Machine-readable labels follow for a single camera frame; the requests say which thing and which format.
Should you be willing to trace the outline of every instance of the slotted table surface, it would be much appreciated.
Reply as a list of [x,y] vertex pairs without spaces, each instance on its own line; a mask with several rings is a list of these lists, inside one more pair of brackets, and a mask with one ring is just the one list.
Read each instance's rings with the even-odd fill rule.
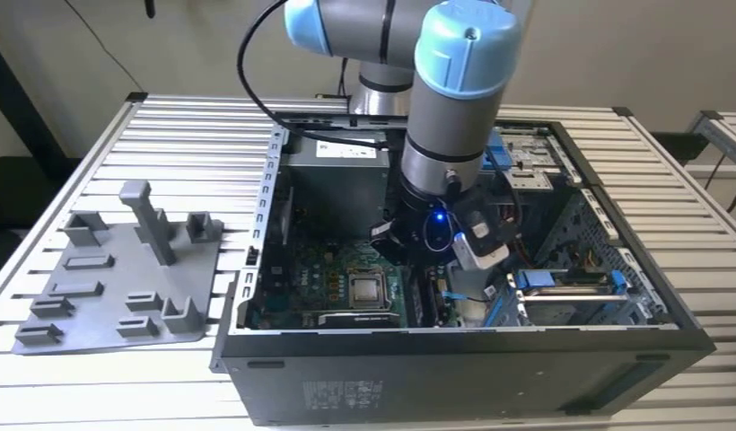
[[[344,112],[342,101],[270,100],[273,110]],[[561,121],[719,351],[612,418],[332,426],[356,430],[736,430],[736,223],[632,117],[611,109],[504,106],[503,119]],[[225,293],[241,269],[272,121],[244,99],[150,95],[127,102],[0,272],[0,429],[256,428],[224,374],[208,368]],[[126,180],[150,180],[153,204],[181,221],[210,211],[226,224],[198,342],[113,353],[9,353],[34,295],[67,245],[74,210],[133,222]],[[282,429],[322,429],[286,427]]]

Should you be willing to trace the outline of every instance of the motherboard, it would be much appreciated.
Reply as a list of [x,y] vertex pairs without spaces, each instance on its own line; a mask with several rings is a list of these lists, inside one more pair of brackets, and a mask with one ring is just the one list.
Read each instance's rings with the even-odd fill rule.
[[405,327],[401,268],[368,241],[298,242],[293,292],[268,295],[261,329]]

